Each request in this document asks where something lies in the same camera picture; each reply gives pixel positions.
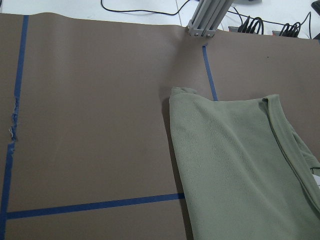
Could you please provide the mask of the olive green long-sleeve shirt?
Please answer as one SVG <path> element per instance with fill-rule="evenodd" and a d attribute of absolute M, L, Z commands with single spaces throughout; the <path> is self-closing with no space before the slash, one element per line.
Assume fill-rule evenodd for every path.
<path fill-rule="evenodd" d="M 278 95 L 212 101 L 174 87 L 169 117 L 194 239 L 319 239 L 320 163 Z"/>

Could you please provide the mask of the aluminium frame post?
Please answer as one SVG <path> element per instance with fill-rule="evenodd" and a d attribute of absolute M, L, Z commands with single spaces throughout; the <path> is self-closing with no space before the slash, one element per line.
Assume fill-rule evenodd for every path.
<path fill-rule="evenodd" d="M 212 38 L 233 3 L 233 0 L 200 0 L 187 25 L 188 34 Z"/>

